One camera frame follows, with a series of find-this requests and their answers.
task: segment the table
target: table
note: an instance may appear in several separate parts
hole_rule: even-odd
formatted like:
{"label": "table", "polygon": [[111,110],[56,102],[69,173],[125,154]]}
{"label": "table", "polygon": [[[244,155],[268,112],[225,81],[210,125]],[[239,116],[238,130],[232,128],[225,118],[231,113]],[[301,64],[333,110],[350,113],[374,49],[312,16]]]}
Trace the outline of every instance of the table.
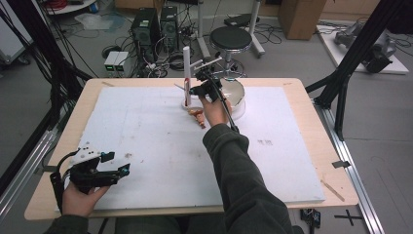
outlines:
{"label": "table", "polygon": [[[49,165],[56,165],[62,156],[73,151],[79,144],[94,104],[103,87],[171,87],[180,84],[183,78],[167,79],[93,79],[82,92],[65,130],[56,146]],[[287,205],[289,208],[316,208],[331,206],[352,206],[358,202],[357,194],[343,168],[335,169],[331,163],[339,160],[331,141],[319,119],[318,114],[298,79],[293,78],[244,78],[240,82],[248,87],[283,87],[297,125],[302,133],[307,149],[321,180],[326,197],[322,203],[303,203]],[[222,207],[191,207],[169,209],[98,211],[92,216],[122,215],[167,215],[222,212]],[[24,214],[26,219],[51,219],[59,216],[56,200],[49,180],[44,173]]]}

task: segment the person's left hand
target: person's left hand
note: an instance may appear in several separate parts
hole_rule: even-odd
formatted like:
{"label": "person's left hand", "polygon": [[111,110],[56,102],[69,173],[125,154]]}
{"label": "person's left hand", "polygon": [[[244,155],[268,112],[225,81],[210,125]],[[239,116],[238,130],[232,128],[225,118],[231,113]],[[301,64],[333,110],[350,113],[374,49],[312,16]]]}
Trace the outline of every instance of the person's left hand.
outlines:
{"label": "person's left hand", "polygon": [[69,182],[63,193],[62,214],[88,217],[94,210],[94,205],[107,190],[109,190],[109,186],[101,187],[97,191],[92,188],[89,194],[85,194],[79,191],[76,185]]}

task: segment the stool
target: stool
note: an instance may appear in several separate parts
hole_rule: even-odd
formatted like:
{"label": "stool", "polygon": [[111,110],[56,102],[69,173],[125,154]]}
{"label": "stool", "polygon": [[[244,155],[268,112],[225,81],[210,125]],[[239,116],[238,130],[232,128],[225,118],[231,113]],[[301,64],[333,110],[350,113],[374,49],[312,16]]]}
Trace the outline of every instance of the stool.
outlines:
{"label": "stool", "polygon": [[243,29],[235,26],[224,26],[214,29],[209,35],[209,42],[212,48],[224,54],[225,64],[221,71],[213,72],[214,75],[223,73],[224,76],[230,77],[230,74],[238,74],[239,77],[245,77],[243,72],[237,71],[239,62],[232,61],[232,55],[242,53],[249,49],[252,42],[252,37]]}

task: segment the dark sweater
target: dark sweater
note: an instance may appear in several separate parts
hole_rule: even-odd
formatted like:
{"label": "dark sweater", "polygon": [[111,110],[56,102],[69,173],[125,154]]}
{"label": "dark sweater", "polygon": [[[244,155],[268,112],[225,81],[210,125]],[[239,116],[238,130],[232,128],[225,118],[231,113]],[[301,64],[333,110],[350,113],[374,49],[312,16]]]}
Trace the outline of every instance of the dark sweater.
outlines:
{"label": "dark sweater", "polygon": [[[292,234],[285,204],[267,190],[247,154],[248,138],[220,124],[206,133],[204,145],[221,191],[227,232]],[[63,215],[46,232],[52,233],[88,233],[88,220]]]}

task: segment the black stool seat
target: black stool seat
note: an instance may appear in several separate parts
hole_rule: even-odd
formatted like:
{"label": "black stool seat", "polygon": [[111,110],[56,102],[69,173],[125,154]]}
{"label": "black stool seat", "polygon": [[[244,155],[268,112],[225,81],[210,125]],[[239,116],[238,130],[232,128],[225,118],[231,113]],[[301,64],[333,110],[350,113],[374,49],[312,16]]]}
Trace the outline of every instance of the black stool seat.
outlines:
{"label": "black stool seat", "polygon": [[214,29],[209,40],[212,46],[222,50],[243,50],[248,48],[252,42],[252,37],[243,29],[235,26],[224,26]]}

